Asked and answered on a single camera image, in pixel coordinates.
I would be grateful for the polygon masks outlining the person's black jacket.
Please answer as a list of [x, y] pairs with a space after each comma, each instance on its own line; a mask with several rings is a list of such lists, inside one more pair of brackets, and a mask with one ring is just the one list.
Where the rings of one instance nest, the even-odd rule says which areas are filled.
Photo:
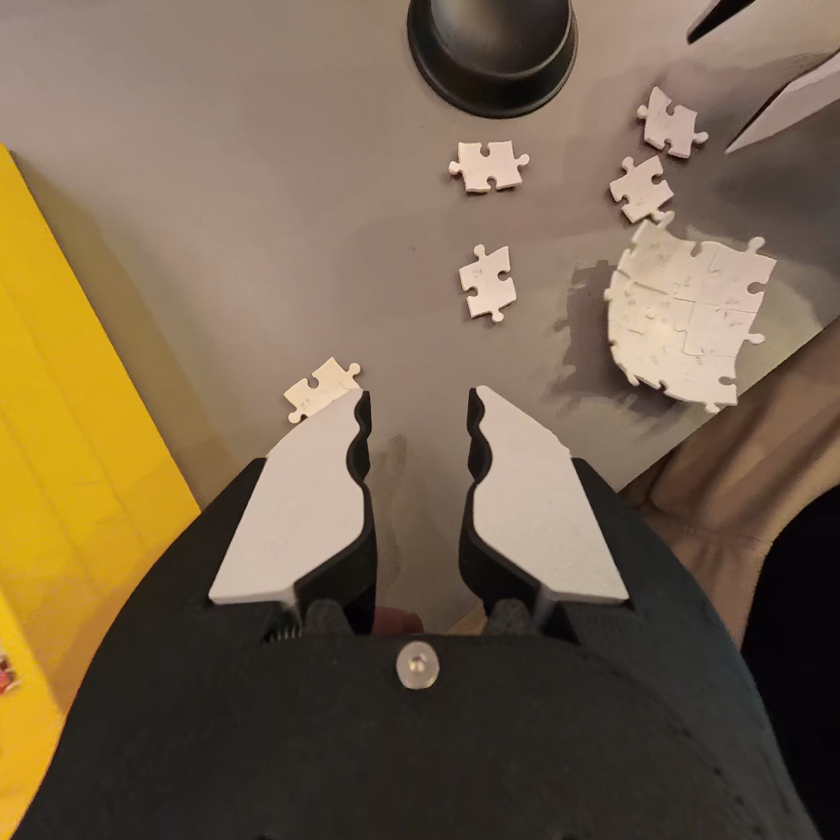
[[839, 838], [839, 487], [773, 542], [742, 656], [819, 834]]

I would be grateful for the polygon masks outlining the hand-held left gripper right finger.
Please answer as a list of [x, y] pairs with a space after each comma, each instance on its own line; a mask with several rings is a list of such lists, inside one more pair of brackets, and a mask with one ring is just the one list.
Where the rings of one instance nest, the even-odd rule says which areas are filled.
[[557, 435], [487, 385], [469, 390], [471, 483], [458, 571], [490, 624], [517, 602], [538, 632], [570, 632], [567, 605], [626, 608], [631, 596]]

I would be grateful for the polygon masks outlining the white puzzle piece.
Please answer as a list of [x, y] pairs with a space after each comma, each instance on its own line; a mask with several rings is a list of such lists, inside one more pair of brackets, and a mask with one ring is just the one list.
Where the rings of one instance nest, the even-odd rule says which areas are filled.
[[458, 270], [458, 278], [472, 319], [489, 316], [494, 324], [503, 322], [503, 309], [517, 299], [508, 246], [487, 253], [485, 246], [474, 247], [474, 260]]
[[309, 378], [304, 377], [284, 392], [283, 396], [293, 406], [288, 422], [299, 424], [302, 419], [311, 417], [346, 392], [359, 390], [361, 387], [356, 377], [361, 371], [358, 363], [353, 362], [349, 368], [344, 369], [335, 358], [327, 359], [311, 373], [316, 381], [315, 386], [310, 385]]
[[687, 160], [696, 146], [709, 140], [707, 132], [697, 131], [697, 112], [673, 104], [659, 87], [653, 87], [636, 116], [644, 123], [644, 142], [672, 158]]
[[448, 163], [448, 173], [461, 178], [469, 194], [509, 190], [522, 183], [521, 169], [530, 163], [528, 154], [516, 156], [511, 141], [458, 143], [457, 160]]
[[661, 222], [666, 213], [662, 206], [671, 200], [673, 191], [662, 180], [664, 167], [658, 155], [652, 155], [640, 164], [627, 156], [621, 163], [623, 175], [611, 181], [609, 191], [614, 202], [624, 202], [622, 212], [631, 224], [645, 218]]

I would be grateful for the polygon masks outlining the black round puzzle ball stand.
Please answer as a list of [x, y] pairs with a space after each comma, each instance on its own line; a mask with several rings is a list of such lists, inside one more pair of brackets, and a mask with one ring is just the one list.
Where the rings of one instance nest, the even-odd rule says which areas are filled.
[[515, 119], [550, 102], [579, 41], [571, 1], [412, 1], [406, 34], [428, 86], [485, 119]]

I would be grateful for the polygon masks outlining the yellow plastic bin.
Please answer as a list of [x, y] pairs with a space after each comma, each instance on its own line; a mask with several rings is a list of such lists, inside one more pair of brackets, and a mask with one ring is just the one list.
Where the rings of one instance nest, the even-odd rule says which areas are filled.
[[2, 838], [102, 639], [199, 508], [28, 189], [1, 153]]

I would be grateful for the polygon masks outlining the partly built white puzzle ball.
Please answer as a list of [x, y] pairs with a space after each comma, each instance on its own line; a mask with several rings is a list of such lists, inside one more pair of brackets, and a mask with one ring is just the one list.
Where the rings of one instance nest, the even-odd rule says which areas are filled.
[[745, 249], [679, 238], [675, 214], [636, 227], [604, 291], [612, 360], [632, 386], [719, 413], [738, 402], [737, 358], [753, 332], [776, 260], [765, 240]]

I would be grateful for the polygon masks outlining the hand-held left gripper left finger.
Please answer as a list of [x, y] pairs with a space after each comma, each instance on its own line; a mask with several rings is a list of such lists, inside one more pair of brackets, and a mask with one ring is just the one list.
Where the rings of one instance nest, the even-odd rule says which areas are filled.
[[303, 621], [329, 600], [350, 625], [373, 625], [371, 430], [371, 396], [352, 390], [269, 451], [209, 589], [213, 604], [275, 602]]

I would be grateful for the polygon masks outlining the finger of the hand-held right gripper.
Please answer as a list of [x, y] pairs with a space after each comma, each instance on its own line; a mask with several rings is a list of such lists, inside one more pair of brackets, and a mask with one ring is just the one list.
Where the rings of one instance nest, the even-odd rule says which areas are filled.
[[839, 100], [839, 52], [775, 92], [724, 151], [731, 154], [767, 140]]
[[695, 44], [699, 39], [705, 37], [716, 28], [725, 24], [747, 7], [747, 0], [722, 0], [711, 2], [709, 7], [705, 9], [698, 19], [689, 27], [686, 33], [687, 44]]

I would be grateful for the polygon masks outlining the person's beige pants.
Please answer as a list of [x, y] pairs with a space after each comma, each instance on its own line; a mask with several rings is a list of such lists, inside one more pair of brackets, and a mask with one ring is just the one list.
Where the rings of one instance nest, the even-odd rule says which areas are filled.
[[742, 646], [773, 542], [839, 479], [838, 321], [622, 491]]

